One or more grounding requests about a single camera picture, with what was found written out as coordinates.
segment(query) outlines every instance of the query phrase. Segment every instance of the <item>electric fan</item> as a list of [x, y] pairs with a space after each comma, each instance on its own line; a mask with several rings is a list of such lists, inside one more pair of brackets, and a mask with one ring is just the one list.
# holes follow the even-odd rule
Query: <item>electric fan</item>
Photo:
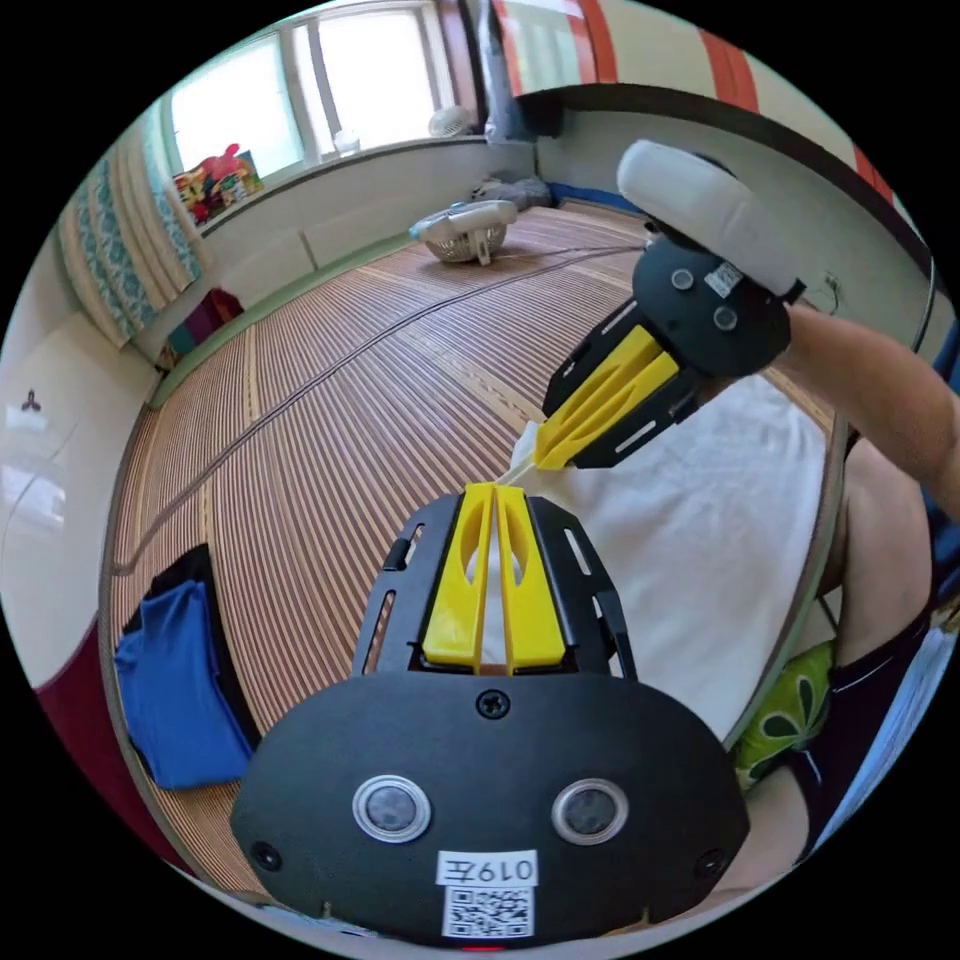
[[446, 263], [479, 260], [486, 266], [503, 246], [507, 226], [516, 223], [517, 207], [509, 200], [455, 203], [447, 210], [424, 217], [410, 228], [414, 240]]
[[431, 137], [459, 137], [470, 130], [470, 114], [461, 106], [441, 107], [427, 125]]

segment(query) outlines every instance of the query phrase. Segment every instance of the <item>person's arm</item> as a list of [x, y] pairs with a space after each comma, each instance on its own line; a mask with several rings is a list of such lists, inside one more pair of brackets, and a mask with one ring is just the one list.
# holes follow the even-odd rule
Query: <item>person's arm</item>
[[932, 367], [883, 334], [793, 306], [777, 366], [819, 394], [960, 522], [960, 401]]

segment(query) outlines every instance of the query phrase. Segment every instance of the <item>qr code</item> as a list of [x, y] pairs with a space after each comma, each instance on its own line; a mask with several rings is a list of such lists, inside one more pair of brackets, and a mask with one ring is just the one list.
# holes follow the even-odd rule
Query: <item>qr code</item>
[[501, 940], [533, 935], [534, 887], [447, 887], [443, 935]]

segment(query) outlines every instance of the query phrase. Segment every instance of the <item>bamboo mat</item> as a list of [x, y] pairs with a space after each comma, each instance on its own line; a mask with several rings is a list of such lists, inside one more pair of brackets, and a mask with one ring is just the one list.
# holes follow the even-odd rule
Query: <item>bamboo mat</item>
[[[107, 558], [108, 642], [152, 577], [205, 541], [261, 730], [345, 679], [397, 531], [429, 500], [507, 469], [520, 431], [541, 419], [553, 370], [629, 296], [637, 257], [531, 275], [572, 255], [527, 255], [645, 236], [629, 215], [534, 209], [491, 267], [441, 265], [412, 246], [324, 283], [225, 345], [144, 416], [133, 441]], [[829, 432], [828, 413], [781, 385]], [[188, 862], [225, 889], [260, 890], [229, 830], [237, 785], [167, 793], [142, 780]]]

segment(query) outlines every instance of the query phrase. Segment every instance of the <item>printed label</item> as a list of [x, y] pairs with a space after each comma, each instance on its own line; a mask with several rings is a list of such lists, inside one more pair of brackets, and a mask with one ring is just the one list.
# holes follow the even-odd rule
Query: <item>printed label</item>
[[743, 274], [732, 263], [724, 262], [703, 279], [714, 293], [726, 300], [743, 279]]
[[443, 936], [508, 940], [533, 936], [533, 887], [446, 887]]
[[535, 887], [537, 851], [437, 854], [437, 885], [441, 887]]

